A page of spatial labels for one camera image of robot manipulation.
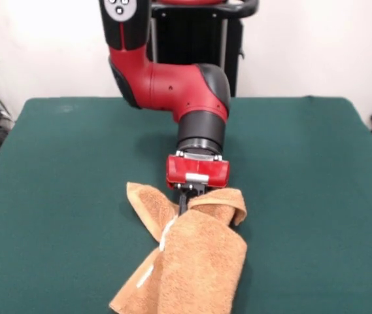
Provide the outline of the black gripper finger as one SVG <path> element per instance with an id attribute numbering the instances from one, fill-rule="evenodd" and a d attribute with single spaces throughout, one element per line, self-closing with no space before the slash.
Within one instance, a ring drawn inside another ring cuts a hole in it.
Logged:
<path id="1" fill-rule="evenodd" d="M 190 189 L 190 197 L 198 197 L 206 194 L 209 191 L 209 187 L 205 184 L 192 184 Z"/>
<path id="2" fill-rule="evenodd" d="M 179 190 L 179 197 L 178 197 L 178 208 L 179 208 L 178 215 L 179 216 L 181 216 L 187 211 L 189 193 L 190 193 L 189 189 L 181 188 Z"/>

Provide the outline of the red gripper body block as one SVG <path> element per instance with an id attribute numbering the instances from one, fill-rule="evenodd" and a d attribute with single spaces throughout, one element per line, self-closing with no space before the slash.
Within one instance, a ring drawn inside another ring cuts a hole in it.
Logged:
<path id="1" fill-rule="evenodd" d="M 228 185 L 230 163 L 219 154 L 183 152 L 170 154 L 166 162 L 166 182 L 170 187 L 203 184 L 211 188 Z"/>

